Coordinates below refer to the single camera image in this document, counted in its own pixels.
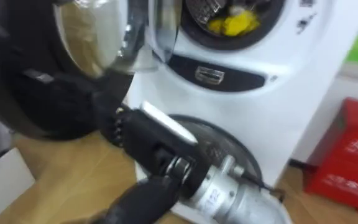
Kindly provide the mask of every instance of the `washing machine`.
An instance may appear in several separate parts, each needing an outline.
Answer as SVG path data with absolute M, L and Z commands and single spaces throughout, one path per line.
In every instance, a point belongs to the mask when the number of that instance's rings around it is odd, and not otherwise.
M 129 88 L 130 107 L 149 101 L 275 185 L 357 37 L 358 1 L 260 1 L 260 27 L 230 38 L 196 24 L 188 2 L 0 0 L 0 120 L 79 138 L 98 127 L 87 84 L 120 102 Z
M 157 72 L 137 73 L 127 102 L 220 127 L 275 185 L 358 35 L 358 1 L 272 1 L 267 25 L 234 39 L 198 27 L 190 7 L 183 5 L 172 58 Z M 137 176 L 144 178 L 139 167 Z M 184 205 L 173 211 L 212 222 Z

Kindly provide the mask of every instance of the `white wall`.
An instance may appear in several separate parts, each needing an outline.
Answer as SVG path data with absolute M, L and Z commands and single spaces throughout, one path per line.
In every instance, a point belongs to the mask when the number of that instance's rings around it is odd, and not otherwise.
M 336 78 L 299 142 L 293 159 L 306 162 L 339 111 L 342 100 L 348 96 L 358 99 L 358 77 L 355 78 L 357 73 L 357 67 L 349 69 L 345 66 Z

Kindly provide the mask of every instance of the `washing machine door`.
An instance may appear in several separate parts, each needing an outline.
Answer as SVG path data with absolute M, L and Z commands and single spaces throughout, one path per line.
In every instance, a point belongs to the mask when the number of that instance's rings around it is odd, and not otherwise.
M 89 96 L 54 81 L 113 76 L 108 87 L 122 100 L 136 71 L 170 58 L 180 6 L 175 0 L 0 0 L 0 120 L 32 138 L 93 131 Z

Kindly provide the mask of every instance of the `washing machine drum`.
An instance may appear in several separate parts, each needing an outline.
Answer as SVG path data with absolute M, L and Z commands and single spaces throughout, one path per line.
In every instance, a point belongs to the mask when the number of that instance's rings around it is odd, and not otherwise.
M 181 26 L 190 39 L 205 47 L 216 50 L 244 49 L 269 34 L 282 15 L 285 2 L 286 0 L 186 0 L 183 2 Z M 208 23 L 228 18 L 233 6 L 252 11 L 259 26 L 253 31 L 234 36 L 211 31 Z
M 241 142 L 225 130 L 198 118 L 184 115 L 171 117 L 189 130 L 197 139 L 200 155 L 208 163 L 219 167 L 228 155 L 236 158 L 236 163 L 247 169 L 258 179 L 263 179 L 256 158 Z
M 134 72 L 170 58 L 180 14 L 177 0 L 0 0 L 0 120 L 32 138 L 93 131 L 90 96 L 55 81 L 116 75 L 123 100 Z

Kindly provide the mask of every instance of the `door glass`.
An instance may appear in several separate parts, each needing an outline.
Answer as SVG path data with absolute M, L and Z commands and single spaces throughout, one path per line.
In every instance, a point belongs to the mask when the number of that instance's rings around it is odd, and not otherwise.
M 82 71 L 97 78 L 117 57 L 127 18 L 127 1 L 75 0 L 55 7 L 68 53 Z
M 181 0 L 74 0 L 55 6 L 62 42 L 88 76 L 106 68 L 129 75 L 169 60 Z

